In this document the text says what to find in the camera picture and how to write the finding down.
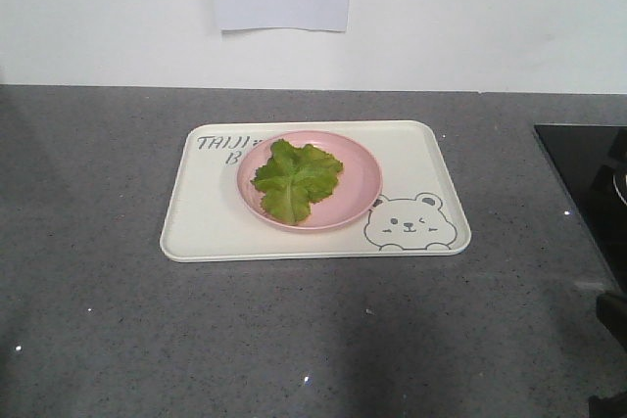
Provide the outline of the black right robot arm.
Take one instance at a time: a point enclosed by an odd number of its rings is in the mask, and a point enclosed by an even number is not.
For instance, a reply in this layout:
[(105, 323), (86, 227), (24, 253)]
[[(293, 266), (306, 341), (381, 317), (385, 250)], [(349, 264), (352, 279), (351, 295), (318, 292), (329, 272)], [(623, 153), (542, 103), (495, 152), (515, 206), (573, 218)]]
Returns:
[[(610, 355), (614, 362), (612, 368), (618, 370), (621, 365), (621, 374), (626, 376), (626, 295), (612, 291), (599, 294), (596, 299), (596, 316), (616, 345)], [(591, 395), (588, 398), (588, 416), (625, 417), (626, 384), (620, 389), (621, 392), (610, 396)]]

